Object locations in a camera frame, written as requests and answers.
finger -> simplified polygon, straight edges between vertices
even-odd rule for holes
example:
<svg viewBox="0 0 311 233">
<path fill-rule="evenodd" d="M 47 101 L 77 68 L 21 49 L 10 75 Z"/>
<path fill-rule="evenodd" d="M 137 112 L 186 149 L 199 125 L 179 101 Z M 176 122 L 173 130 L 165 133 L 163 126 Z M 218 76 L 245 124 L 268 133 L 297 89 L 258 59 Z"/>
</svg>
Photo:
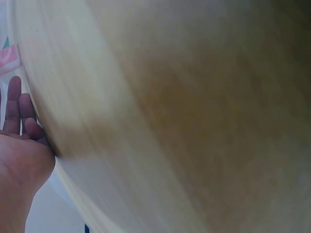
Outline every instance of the finger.
<svg viewBox="0 0 311 233">
<path fill-rule="evenodd" d="M 35 140 L 45 146 L 50 146 L 49 142 L 45 136 L 44 130 L 38 125 L 38 123 L 33 118 L 28 118 L 25 121 L 26 134 L 29 139 Z"/>
<path fill-rule="evenodd" d="M 19 134 L 20 112 L 18 99 L 21 95 L 20 77 L 14 76 L 9 82 L 8 99 L 6 103 L 5 121 L 3 130 L 9 133 Z"/>
<path fill-rule="evenodd" d="M 19 112 L 22 123 L 22 134 L 25 135 L 25 121 L 28 118 L 33 118 L 36 121 L 35 109 L 33 103 L 31 101 L 30 95 L 28 93 L 24 93 L 19 97 Z"/>
<path fill-rule="evenodd" d="M 0 135 L 5 135 L 5 136 L 8 136 L 8 137 L 12 137 L 12 138 L 20 139 L 20 140 L 24 140 L 25 139 L 21 135 L 18 135 L 18 134 L 15 134 L 15 133 L 8 133 L 8 132 L 3 131 L 3 130 L 0 130 Z"/>
</svg>

wooden board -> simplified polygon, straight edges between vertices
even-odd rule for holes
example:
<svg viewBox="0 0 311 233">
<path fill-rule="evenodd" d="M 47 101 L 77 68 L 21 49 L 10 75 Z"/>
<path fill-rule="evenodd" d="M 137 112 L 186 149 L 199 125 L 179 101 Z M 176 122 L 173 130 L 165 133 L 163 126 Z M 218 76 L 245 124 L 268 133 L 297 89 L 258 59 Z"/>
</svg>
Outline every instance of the wooden board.
<svg viewBox="0 0 311 233">
<path fill-rule="evenodd" d="M 95 231 L 311 231 L 304 1 L 11 0 L 9 12 Z"/>
</svg>

skin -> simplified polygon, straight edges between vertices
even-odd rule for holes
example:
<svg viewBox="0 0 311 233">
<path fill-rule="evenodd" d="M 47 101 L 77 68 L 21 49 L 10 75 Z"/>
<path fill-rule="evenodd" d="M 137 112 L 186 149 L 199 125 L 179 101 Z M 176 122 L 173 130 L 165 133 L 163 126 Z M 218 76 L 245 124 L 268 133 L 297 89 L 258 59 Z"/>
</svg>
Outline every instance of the skin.
<svg viewBox="0 0 311 233">
<path fill-rule="evenodd" d="M 34 195 L 54 166 L 54 154 L 36 121 L 31 98 L 29 94 L 21 94 L 21 80 L 15 76 L 9 83 L 5 121 L 0 130 L 2 233 L 25 232 Z"/>
</svg>

hand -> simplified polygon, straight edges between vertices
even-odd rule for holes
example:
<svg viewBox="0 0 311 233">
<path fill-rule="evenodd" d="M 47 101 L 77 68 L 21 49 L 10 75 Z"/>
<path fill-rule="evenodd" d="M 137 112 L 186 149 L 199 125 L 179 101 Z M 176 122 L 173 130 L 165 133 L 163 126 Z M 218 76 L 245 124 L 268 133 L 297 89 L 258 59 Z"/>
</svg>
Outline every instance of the hand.
<svg viewBox="0 0 311 233">
<path fill-rule="evenodd" d="M 20 185 L 32 199 L 53 171 L 55 158 L 37 124 L 29 94 L 21 94 L 19 77 L 11 79 L 7 97 L 4 126 L 0 130 L 0 182 L 7 179 Z"/>
</svg>

wooden surface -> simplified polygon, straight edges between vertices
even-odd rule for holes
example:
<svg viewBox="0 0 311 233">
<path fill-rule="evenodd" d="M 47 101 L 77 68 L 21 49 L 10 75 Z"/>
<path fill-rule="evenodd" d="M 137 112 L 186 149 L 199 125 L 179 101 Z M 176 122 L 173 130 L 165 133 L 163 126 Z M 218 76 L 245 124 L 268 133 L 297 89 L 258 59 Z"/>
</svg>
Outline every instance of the wooden surface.
<svg viewBox="0 0 311 233">
<path fill-rule="evenodd" d="M 307 1 L 9 1 L 78 210 L 104 233 L 311 231 Z"/>
</svg>

